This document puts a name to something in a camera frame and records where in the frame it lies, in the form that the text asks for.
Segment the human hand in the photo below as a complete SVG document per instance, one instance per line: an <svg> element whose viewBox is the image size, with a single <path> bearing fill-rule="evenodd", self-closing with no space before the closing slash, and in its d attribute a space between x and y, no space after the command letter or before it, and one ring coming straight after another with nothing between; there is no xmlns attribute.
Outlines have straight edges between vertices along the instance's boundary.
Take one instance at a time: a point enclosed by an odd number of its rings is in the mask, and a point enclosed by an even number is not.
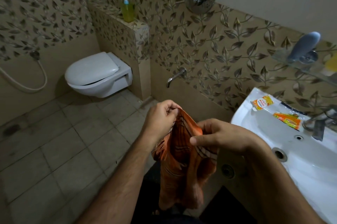
<svg viewBox="0 0 337 224"><path fill-rule="evenodd" d="M173 126L181 107L171 100L165 100L152 106L141 129L141 137L147 141L150 150L163 138Z"/></svg>
<svg viewBox="0 0 337 224"><path fill-rule="evenodd" d="M191 137L192 145L219 146L241 155L245 155L252 147L267 145L255 133L214 118L201 121L197 125L205 134Z"/></svg>

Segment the orange towel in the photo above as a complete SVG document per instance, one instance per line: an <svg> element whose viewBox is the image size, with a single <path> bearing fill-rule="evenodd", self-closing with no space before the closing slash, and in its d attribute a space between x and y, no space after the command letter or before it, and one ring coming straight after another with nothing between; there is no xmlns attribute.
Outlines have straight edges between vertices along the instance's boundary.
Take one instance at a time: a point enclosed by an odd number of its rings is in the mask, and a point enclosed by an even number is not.
<svg viewBox="0 0 337 224"><path fill-rule="evenodd" d="M159 207L166 210L175 203L196 209L204 202L201 187L216 170L217 147L193 146L192 136L202 135L196 122L179 110L170 132L152 152L161 160Z"/></svg>

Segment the washbasin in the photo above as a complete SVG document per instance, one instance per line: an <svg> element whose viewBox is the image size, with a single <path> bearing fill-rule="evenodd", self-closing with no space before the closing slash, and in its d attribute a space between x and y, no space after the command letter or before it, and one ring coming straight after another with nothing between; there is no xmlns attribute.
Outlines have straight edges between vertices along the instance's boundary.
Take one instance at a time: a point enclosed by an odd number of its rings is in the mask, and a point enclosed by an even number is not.
<svg viewBox="0 0 337 224"><path fill-rule="evenodd" d="M231 123L259 135L315 211L326 222L337 223L337 133L325 128L323 141L317 141L310 132L295 130L266 110L254 110L251 101L260 97L261 91L254 88Z"/></svg>

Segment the yellow object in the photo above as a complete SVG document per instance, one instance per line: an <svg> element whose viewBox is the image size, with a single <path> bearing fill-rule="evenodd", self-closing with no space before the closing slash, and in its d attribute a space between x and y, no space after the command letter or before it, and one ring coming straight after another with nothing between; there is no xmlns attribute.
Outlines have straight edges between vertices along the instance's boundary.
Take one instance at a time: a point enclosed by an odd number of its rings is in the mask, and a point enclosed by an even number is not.
<svg viewBox="0 0 337 224"><path fill-rule="evenodd" d="M281 120L283 123L287 124L291 128L294 128L296 130L299 130L301 120L298 119L297 114L283 114L283 113L274 113L274 117L276 117L278 120Z"/></svg>
<svg viewBox="0 0 337 224"><path fill-rule="evenodd" d="M269 95L265 95L262 98L256 99L251 102L257 110L262 110L265 107L272 105L274 102Z"/></svg>
<svg viewBox="0 0 337 224"><path fill-rule="evenodd" d="M321 71L321 73L329 77L336 72L337 72L337 54L332 56L331 59L327 60L324 69Z"/></svg>
<svg viewBox="0 0 337 224"><path fill-rule="evenodd" d="M121 4L121 12L124 21L132 22L134 20L134 9L133 5L129 3L129 0L123 0Z"/></svg>

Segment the wall-mounted toilet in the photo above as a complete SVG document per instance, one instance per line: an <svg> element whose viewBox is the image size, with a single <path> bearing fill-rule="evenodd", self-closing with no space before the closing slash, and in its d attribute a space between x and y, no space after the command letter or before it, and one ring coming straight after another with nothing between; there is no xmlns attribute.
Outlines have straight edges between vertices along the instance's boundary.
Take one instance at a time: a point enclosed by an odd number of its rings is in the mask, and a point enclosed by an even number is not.
<svg viewBox="0 0 337 224"><path fill-rule="evenodd" d="M131 68L113 53L101 52L71 64L65 80L75 91L107 97L132 84Z"/></svg>

